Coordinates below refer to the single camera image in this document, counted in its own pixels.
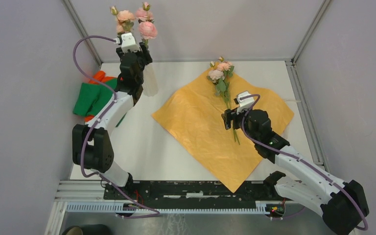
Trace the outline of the orange wrapping paper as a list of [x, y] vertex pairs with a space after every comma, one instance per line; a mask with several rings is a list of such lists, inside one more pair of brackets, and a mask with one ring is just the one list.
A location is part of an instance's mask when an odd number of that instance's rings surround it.
[[176, 91], [152, 117], [202, 166], [231, 192], [249, 177], [262, 157], [241, 130], [226, 130], [222, 113], [226, 105], [215, 95], [214, 85], [203, 72]]

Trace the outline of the pink artificial flower bouquet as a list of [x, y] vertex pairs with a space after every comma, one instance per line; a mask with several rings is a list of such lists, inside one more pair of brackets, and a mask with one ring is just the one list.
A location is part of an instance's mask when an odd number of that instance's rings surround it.
[[214, 84], [215, 95], [220, 96], [223, 99], [227, 109], [231, 109], [229, 79], [234, 74], [234, 65], [220, 56], [217, 62], [211, 61], [209, 66], [211, 70], [208, 72], [207, 79]]

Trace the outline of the single artificial flower stem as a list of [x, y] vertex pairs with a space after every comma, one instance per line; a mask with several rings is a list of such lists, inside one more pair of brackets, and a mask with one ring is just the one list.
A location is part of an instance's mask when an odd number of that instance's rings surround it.
[[115, 18], [118, 36], [132, 32], [135, 21], [135, 16], [132, 12], [129, 10], [118, 11], [115, 6], [110, 7], [110, 12]]

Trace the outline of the cream printed ribbon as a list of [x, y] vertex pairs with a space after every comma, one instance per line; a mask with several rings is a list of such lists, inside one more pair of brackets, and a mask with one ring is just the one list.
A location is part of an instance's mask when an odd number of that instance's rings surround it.
[[291, 102], [291, 103], [301, 103], [301, 100], [293, 100], [293, 99], [284, 99], [285, 102]]

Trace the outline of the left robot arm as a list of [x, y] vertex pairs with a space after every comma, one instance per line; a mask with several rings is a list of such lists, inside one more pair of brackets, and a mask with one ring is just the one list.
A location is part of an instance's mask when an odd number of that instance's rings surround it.
[[152, 63], [152, 57], [143, 42], [136, 52], [117, 48], [117, 53], [120, 57], [120, 74], [115, 92], [93, 120], [74, 126], [72, 161], [115, 184], [116, 194], [126, 200], [134, 194], [134, 186], [128, 182], [132, 176], [114, 161], [110, 134], [138, 102], [143, 92], [143, 71]]

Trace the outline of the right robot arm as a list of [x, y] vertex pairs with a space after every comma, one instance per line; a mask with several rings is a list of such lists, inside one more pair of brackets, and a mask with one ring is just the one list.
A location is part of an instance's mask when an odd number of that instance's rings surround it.
[[266, 198], [275, 200], [280, 196], [301, 204], [319, 215], [337, 235], [368, 229], [369, 208], [360, 183], [345, 182], [305, 160], [272, 130], [266, 111], [227, 109], [221, 116], [226, 129], [241, 129], [259, 155], [297, 177], [293, 180], [280, 171], [271, 173], [263, 181]]

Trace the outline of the white ribbed vase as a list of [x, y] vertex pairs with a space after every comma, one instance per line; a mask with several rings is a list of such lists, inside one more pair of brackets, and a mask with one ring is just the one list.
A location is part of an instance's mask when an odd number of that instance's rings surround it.
[[143, 70], [143, 79], [143, 93], [149, 97], [155, 96], [159, 91], [159, 87], [153, 68], [153, 63], [150, 63], [145, 66]]

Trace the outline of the orange cloth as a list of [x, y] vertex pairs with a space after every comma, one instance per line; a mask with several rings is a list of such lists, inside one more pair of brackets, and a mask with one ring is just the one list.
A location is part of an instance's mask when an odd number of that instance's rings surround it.
[[[102, 70], [98, 71], [93, 78], [99, 82], [108, 85], [111, 89], [115, 89], [117, 78], [107, 76]], [[84, 101], [85, 101], [85, 122], [90, 121], [97, 115], [103, 107], [109, 102], [113, 92], [107, 87], [90, 80], [85, 84]]]

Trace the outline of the green cloth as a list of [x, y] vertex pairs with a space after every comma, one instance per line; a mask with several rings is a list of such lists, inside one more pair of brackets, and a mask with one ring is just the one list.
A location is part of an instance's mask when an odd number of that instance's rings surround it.
[[88, 122], [110, 103], [112, 96], [113, 92], [103, 85], [82, 83], [72, 112]]

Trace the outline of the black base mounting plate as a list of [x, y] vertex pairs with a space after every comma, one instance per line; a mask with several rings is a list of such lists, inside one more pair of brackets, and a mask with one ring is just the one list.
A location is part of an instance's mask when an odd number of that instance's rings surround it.
[[262, 181], [244, 181], [231, 192], [220, 181], [134, 181], [130, 198], [153, 209], [255, 209], [256, 202], [283, 202]]

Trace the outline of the aluminium frame rail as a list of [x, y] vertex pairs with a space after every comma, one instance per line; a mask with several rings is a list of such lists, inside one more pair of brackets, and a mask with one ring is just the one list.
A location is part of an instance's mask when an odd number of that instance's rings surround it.
[[[285, 184], [285, 178], [281, 178], [276, 184], [269, 182], [267, 180], [262, 181], [264, 184], [268, 185], [270, 188], [282, 198], [286, 197], [286, 189], [288, 186]], [[101, 182], [101, 181], [65, 181], [61, 182], [58, 193], [58, 197], [76, 197], [77, 199], [84, 199], [95, 197], [97, 199], [103, 199], [107, 201], [123, 201], [125, 196], [123, 196], [117, 189], [112, 185]]]

